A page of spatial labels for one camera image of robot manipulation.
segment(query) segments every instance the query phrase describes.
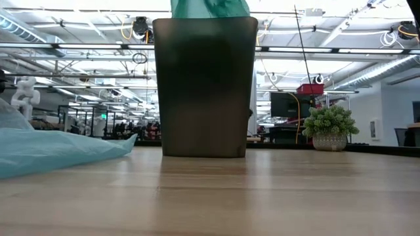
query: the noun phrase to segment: white flower pot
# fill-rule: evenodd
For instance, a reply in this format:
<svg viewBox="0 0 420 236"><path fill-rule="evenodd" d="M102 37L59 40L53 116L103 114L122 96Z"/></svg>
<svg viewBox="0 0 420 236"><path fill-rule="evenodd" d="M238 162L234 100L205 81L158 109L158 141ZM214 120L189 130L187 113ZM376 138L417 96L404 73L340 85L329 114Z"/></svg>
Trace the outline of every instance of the white flower pot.
<svg viewBox="0 0 420 236"><path fill-rule="evenodd" d="M315 149L319 151L342 151L347 145L344 134L317 134L313 137Z"/></svg>

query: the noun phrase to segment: fluorescent light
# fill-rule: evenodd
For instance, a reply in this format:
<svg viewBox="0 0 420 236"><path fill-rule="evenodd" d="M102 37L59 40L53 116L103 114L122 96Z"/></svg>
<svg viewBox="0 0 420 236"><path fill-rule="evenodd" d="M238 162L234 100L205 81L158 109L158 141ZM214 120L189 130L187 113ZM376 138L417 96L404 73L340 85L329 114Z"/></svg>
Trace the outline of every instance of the fluorescent light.
<svg viewBox="0 0 420 236"><path fill-rule="evenodd" d="M133 115L144 115L143 112L139 112L139 111L130 111Z"/></svg>
<svg viewBox="0 0 420 236"><path fill-rule="evenodd" d="M84 99L88 99L91 101L101 101L100 98L96 97L96 96L90 96L90 95L80 95L80 97L84 98Z"/></svg>
<svg viewBox="0 0 420 236"><path fill-rule="evenodd" d="M116 87L116 86L91 86L90 89L124 89L124 87Z"/></svg>
<svg viewBox="0 0 420 236"><path fill-rule="evenodd" d="M51 85L53 84L53 81L46 79L46 78L42 78L42 77L35 77L35 79L37 80L38 83L42 83L44 85Z"/></svg>
<svg viewBox="0 0 420 236"><path fill-rule="evenodd" d="M402 49L340 49L339 53L355 53L355 54L400 54Z"/></svg>
<svg viewBox="0 0 420 236"><path fill-rule="evenodd" d="M269 106L270 104L270 101L257 101L257 106Z"/></svg>
<svg viewBox="0 0 420 236"><path fill-rule="evenodd" d="M125 109L125 107L124 106L112 106L113 108L115 108L115 109L122 109L122 110L124 110Z"/></svg>
<svg viewBox="0 0 420 236"><path fill-rule="evenodd" d="M274 124L270 124L270 123L261 123L261 124L258 124L258 125L267 126L267 127L274 127Z"/></svg>
<svg viewBox="0 0 420 236"><path fill-rule="evenodd" d="M325 90L324 94L353 94L356 93L356 91L338 91L338 90Z"/></svg>
<svg viewBox="0 0 420 236"><path fill-rule="evenodd" d="M270 111L271 107L269 106L263 106L263 107L257 107L257 111Z"/></svg>
<svg viewBox="0 0 420 236"><path fill-rule="evenodd" d="M303 52L302 48L287 48L287 47L273 47L269 49L271 52ZM323 48L304 48L305 52L308 53L319 53L319 52L331 52L332 49L323 49Z"/></svg>
<svg viewBox="0 0 420 236"><path fill-rule="evenodd" d="M54 85L53 88L58 89L85 89L86 86L74 86L74 85Z"/></svg>
<svg viewBox="0 0 420 236"><path fill-rule="evenodd" d="M120 49L120 45L60 44L62 49Z"/></svg>
<svg viewBox="0 0 420 236"><path fill-rule="evenodd" d="M51 49L53 46L47 43L0 43L2 48L34 48L34 49Z"/></svg>
<svg viewBox="0 0 420 236"><path fill-rule="evenodd" d="M64 89L61 89L61 88L58 88L57 90L58 90L58 91L60 91L60 92L62 92L62 93L64 93L64 94L71 95L71 96L75 96L75 94L74 94L74 93L69 92L69 91L67 91L67 90L64 90Z"/></svg>
<svg viewBox="0 0 420 236"><path fill-rule="evenodd" d="M138 89L138 90L150 89L150 90L156 90L158 88L157 87L145 87L145 86L141 86L141 87L132 87L132 86L129 86L128 89Z"/></svg>
<svg viewBox="0 0 420 236"><path fill-rule="evenodd" d="M152 50L154 48L155 48L155 45L129 45L129 49Z"/></svg>

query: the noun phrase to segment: green succulent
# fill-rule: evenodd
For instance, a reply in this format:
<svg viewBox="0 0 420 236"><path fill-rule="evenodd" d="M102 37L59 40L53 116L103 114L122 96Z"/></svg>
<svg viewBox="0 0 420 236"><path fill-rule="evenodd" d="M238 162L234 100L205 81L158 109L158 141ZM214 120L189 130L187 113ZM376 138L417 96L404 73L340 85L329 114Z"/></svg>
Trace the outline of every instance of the green succulent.
<svg viewBox="0 0 420 236"><path fill-rule="evenodd" d="M330 108L310 108L310 117L304 121L303 134L312 137L316 134L358 134L351 118L352 112L339 106Z"/></svg>

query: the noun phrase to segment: chair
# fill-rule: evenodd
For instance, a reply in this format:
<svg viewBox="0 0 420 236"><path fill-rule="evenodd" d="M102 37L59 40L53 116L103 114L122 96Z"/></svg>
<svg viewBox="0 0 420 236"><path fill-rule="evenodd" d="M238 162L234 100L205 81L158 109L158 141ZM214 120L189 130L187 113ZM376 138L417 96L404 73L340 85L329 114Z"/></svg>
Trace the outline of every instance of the chair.
<svg viewBox="0 0 420 236"><path fill-rule="evenodd" d="M153 21L163 155L244 157L258 21Z"/></svg>
<svg viewBox="0 0 420 236"><path fill-rule="evenodd" d="M395 128L396 139L398 141L399 147L404 147L404 143L406 141L406 128Z"/></svg>

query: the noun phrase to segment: table surface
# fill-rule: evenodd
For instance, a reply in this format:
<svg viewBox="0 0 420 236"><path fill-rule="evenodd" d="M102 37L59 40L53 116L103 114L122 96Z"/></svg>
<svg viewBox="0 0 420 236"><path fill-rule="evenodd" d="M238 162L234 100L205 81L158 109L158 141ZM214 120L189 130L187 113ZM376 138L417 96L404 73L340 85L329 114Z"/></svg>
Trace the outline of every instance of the table surface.
<svg viewBox="0 0 420 236"><path fill-rule="evenodd" d="M420 235L420 159L247 150L128 157L0 180L0 235Z"/></svg>

